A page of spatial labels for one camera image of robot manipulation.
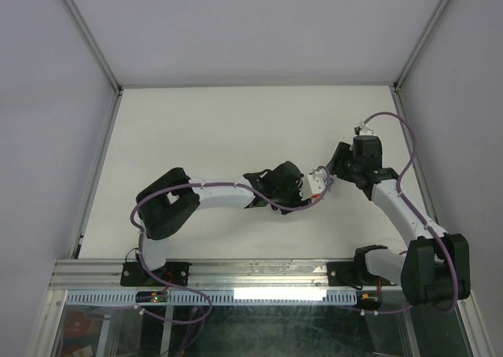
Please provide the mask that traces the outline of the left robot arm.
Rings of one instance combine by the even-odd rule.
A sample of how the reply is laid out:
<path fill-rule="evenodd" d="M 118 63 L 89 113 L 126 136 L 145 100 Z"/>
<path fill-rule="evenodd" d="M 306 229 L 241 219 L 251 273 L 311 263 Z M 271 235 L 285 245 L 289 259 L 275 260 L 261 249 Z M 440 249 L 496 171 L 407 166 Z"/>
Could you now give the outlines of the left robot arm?
<path fill-rule="evenodd" d="M 168 282 L 181 285 L 166 267 L 167 239 L 176 234 L 193 213 L 213 208 L 263 208 L 286 215 L 308 208 L 311 198 L 302 195 L 304 175 L 290 161 L 273 170 L 245 173 L 235 179 L 203 180 L 175 167 L 136 196 L 130 214 L 139 230 L 136 267 L 129 267 L 124 286 L 151 286 Z"/>

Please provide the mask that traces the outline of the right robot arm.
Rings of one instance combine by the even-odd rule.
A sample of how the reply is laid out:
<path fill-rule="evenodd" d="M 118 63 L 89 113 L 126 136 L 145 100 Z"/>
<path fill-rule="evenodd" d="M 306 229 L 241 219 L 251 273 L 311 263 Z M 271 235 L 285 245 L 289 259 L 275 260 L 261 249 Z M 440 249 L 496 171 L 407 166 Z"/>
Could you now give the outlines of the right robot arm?
<path fill-rule="evenodd" d="M 469 244 L 450 234 L 420 211 L 398 187 L 398 174 L 384 167 L 377 136 L 357 135 L 340 142 L 329 161 L 329 173 L 355 184 L 390 220 L 406 243 L 400 255 L 384 245 L 357 248 L 353 262 L 339 279 L 363 285 L 383 278 L 401 287 L 412 306 L 455 304 L 471 294 Z"/>

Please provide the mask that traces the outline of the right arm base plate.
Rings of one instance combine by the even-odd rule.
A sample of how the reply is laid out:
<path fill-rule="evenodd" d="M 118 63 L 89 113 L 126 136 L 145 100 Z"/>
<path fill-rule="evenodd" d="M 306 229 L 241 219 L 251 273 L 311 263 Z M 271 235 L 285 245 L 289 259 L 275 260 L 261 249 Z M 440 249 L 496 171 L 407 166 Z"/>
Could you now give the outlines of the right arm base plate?
<path fill-rule="evenodd" d="M 384 276 L 378 277 L 366 270 L 363 263 L 350 260 L 328 261 L 326 263 L 327 279 L 329 287 L 348 286 L 353 289 L 362 290 L 364 286 L 377 286 L 378 279 L 385 286 L 391 286 L 392 281 L 388 279 L 393 274 L 400 274 L 402 263 L 385 264 L 379 272 Z"/>

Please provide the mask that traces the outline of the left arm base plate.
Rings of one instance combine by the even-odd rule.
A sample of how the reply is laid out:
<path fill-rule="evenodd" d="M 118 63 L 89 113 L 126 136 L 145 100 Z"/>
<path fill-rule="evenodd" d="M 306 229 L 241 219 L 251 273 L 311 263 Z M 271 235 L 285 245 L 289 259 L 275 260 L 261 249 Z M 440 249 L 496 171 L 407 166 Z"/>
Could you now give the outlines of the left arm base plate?
<path fill-rule="evenodd" d="M 190 267 L 189 262 L 166 262 L 161 268 L 154 270 L 153 274 L 163 281 L 186 287 Z M 161 286 L 161 283 L 151 277 L 139 261 L 133 261 L 123 264 L 120 285 L 122 287 L 154 287 Z"/>

